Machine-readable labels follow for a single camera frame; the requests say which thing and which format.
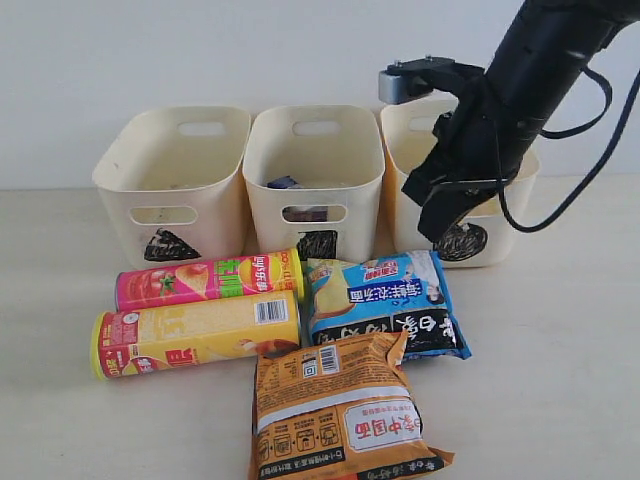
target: yellow pringles can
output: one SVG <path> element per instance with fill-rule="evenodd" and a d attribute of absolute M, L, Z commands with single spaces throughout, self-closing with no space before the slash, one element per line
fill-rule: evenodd
<path fill-rule="evenodd" d="M 103 313 L 93 328 L 91 366 L 99 378 L 117 378 L 299 346 L 298 306 L 285 290 Z"/>

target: red pringles can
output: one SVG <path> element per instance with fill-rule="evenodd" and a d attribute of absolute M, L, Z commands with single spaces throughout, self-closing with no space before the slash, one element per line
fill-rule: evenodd
<path fill-rule="evenodd" d="M 138 310 L 218 298 L 293 290 L 304 297 L 304 278 L 295 248 L 173 267 L 121 273 L 116 309 Z"/>

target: pringles can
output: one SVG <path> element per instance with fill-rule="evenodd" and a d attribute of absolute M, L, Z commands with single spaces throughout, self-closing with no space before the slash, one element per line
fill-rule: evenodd
<path fill-rule="evenodd" d="M 293 290 L 304 297 L 304 278 L 295 248 L 173 267 L 121 273 L 116 310 L 136 310 L 219 298 Z"/>
<path fill-rule="evenodd" d="M 125 312 L 96 320 L 91 366 L 102 379 L 253 355 L 300 345 L 292 291 Z"/>

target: orange snack bag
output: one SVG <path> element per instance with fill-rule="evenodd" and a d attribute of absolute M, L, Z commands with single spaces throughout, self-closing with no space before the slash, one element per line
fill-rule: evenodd
<path fill-rule="evenodd" d="M 453 454 L 427 446 L 399 365 L 408 334 L 373 333 L 256 369 L 249 480 L 409 479 Z"/>

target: blue snack bag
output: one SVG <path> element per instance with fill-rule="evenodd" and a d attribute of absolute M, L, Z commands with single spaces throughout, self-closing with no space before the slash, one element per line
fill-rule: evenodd
<path fill-rule="evenodd" d="M 435 252 L 415 250 L 360 265 L 309 259 L 307 276 L 313 298 L 313 345 L 406 330 L 404 360 L 471 356 Z"/>

